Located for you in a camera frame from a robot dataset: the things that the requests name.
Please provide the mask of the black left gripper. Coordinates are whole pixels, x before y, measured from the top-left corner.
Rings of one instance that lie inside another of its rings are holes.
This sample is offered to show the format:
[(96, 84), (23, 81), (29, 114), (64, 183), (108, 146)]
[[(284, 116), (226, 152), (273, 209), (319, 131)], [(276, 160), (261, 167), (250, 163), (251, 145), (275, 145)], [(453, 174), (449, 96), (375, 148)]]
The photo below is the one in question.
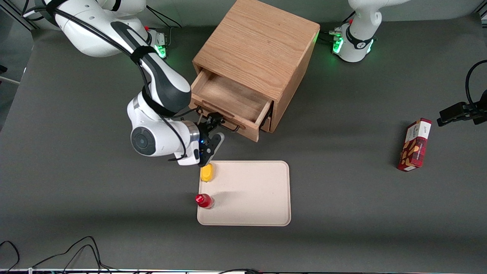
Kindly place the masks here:
[(480, 100), (474, 103), (474, 107), (466, 102), (458, 102), (440, 111), (439, 114), (440, 118), (436, 120), (439, 127), (463, 120), (473, 120), (474, 125), (485, 123), (487, 121), (487, 90), (483, 92)]

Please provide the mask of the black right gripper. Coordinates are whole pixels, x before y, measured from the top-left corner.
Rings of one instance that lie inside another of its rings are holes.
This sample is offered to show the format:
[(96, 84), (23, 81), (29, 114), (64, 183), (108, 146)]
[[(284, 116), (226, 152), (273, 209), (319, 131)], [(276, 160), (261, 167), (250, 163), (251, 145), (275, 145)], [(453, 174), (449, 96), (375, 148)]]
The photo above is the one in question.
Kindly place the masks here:
[(214, 156), (214, 138), (210, 134), (224, 124), (224, 117), (218, 112), (209, 113), (207, 118), (199, 114), (198, 121), (193, 123), (193, 156), (199, 167), (207, 166)]

